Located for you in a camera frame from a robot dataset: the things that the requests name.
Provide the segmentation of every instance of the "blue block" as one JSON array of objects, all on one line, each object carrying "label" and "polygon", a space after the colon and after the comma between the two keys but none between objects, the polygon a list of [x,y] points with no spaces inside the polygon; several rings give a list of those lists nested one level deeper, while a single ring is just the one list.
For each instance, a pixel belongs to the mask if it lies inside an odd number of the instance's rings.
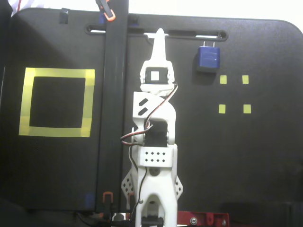
[{"label": "blue block", "polygon": [[198,49],[199,72],[216,72],[220,68],[220,48],[200,46]]}]

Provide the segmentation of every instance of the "yellow tape square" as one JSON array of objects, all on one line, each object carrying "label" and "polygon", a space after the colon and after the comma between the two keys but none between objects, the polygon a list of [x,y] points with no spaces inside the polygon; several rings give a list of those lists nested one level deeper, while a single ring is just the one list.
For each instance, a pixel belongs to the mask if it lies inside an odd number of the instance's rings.
[{"label": "yellow tape square", "polygon": [[248,75],[243,75],[242,76],[242,82],[243,82],[243,84],[249,84],[250,83]]},{"label": "yellow tape square", "polygon": [[243,105],[243,113],[245,114],[251,114],[251,105],[249,105],[249,104],[244,104]]},{"label": "yellow tape square", "polygon": [[220,84],[227,84],[227,76],[221,75],[220,76]]},{"label": "yellow tape square", "polygon": [[[35,77],[85,78],[81,128],[47,128],[29,126]],[[90,137],[94,85],[95,70],[26,68],[21,101],[19,135],[44,137]]]},{"label": "yellow tape square", "polygon": [[225,113],[225,105],[224,104],[220,104],[219,105],[219,113],[220,114],[224,114]]}]

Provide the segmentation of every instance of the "black panel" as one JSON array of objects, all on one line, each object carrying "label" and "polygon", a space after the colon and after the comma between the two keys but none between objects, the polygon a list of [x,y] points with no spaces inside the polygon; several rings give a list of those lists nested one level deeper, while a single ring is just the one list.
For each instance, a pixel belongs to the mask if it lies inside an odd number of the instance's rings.
[{"label": "black panel", "polygon": [[2,81],[4,71],[4,61],[7,51],[7,35],[9,29],[9,20],[12,13],[7,0],[0,1],[0,81]]},{"label": "black panel", "polygon": [[[88,23],[98,22],[97,12],[70,11],[68,24],[59,24],[59,14],[54,9],[26,9],[11,19],[0,112],[0,196],[31,209],[94,210],[105,36],[84,31]],[[18,135],[26,67],[95,69],[89,138]],[[83,84],[74,82],[66,81],[66,91],[58,90],[73,94],[62,97],[67,114],[75,108],[68,102],[83,102]],[[78,108],[73,115],[77,126],[77,112],[83,110],[80,104]],[[59,121],[53,127],[61,125]]]},{"label": "black panel", "polygon": [[[121,193],[118,133],[102,137],[111,143],[110,149],[100,150],[97,177],[105,37],[85,33],[87,25],[98,24],[98,13],[70,11],[68,24],[59,24],[59,13],[27,9],[12,18],[0,113],[0,195],[27,208],[94,210],[98,179],[96,202],[102,210],[103,191],[114,191],[115,205]],[[283,21],[138,15],[136,23],[132,31],[142,34],[159,27],[165,32],[228,33],[216,42],[221,48],[216,76],[196,71],[203,40],[173,34],[166,38],[167,59],[179,84],[171,100],[177,112],[178,176],[184,186],[179,210],[231,211],[235,219],[230,205],[241,202],[242,209],[254,202],[252,212],[257,214],[260,202],[266,202],[275,219],[274,209],[287,209],[284,202],[301,201],[302,33]],[[133,92],[140,91],[140,70],[152,53],[150,40],[141,34],[129,35],[127,45],[125,133],[134,125]],[[25,67],[96,69],[90,138],[18,136]],[[219,83],[220,75],[227,75],[226,85]],[[248,85],[242,84],[242,75],[250,76]],[[121,90],[112,90],[115,97],[123,93],[121,80]],[[226,114],[218,114],[219,104],[226,105]],[[251,104],[251,114],[243,113],[243,104]],[[112,114],[106,128],[121,129],[116,120],[123,110],[119,114]],[[123,155],[122,177],[130,168],[127,148]],[[121,211],[124,208],[123,197]]]},{"label": "black panel", "polygon": [[[283,21],[142,15],[139,28],[225,30],[217,75],[196,71],[203,40],[166,38],[179,89],[176,109],[178,176],[184,191],[179,210],[228,211],[229,202],[302,200],[303,36]],[[128,40],[125,133],[131,131],[133,92],[152,45],[143,35]],[[220,84],[227,75],[227,84]],[[242,75],[249,75],[248,85]],[[226,114],[219,114],[219,104]],[[243,105],[251,105],[251,114]],[[130,168],[124,153],[123,176]]]},{"label": "black panel", "polygon": [[104,211],[103,193],[110,191],[114,196],[112,209],[118,211],[121,195],[125,65],[128,0],[115,0],[111,8],[117,18],[107,23],[106,52],[104,63],[104,86],[102,104],[102,124],[98,168],[97,206]]},{"label": "black panel", "polygon": [[85,78],[35,77],[30,126],[81,128]]}]

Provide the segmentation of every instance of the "red wire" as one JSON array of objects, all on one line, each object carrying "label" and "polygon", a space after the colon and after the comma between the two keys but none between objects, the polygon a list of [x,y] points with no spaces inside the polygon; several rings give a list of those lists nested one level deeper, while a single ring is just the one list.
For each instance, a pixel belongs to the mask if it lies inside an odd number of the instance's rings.
[{"label": "red wire", "polygon": [[22,1],[22,0],[19,0],[19,4],[18,4],[18,9],[17,9],[17,12],[19,12],[19,11],[20,11],[21,1]]}]

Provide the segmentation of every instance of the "robotic arm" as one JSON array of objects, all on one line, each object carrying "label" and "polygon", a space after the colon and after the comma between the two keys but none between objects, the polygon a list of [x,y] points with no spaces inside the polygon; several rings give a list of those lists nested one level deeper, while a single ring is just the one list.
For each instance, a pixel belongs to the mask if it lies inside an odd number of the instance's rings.
[{"label": "robotic arm", "polygon": [[[136,198],[131,214],[131,219],[135,216],[135,227],[154,226],[155,220],[163,220],[165,227],[176,227],[177,200],[183,186],[177,176],[176,112],[169,100],[178,85],[172,63],[166,60],[161,28],[156,33],[151,59],[142,66],[140,81],[142,92],[134,92],[133,105],[133,122],[138,129],[121,137],[130,146],[132,162],[121,187],[128,210],[130,196],[134,194]],[[162,131],[154,130],[153,123],[157,122],[163,123]]]}]

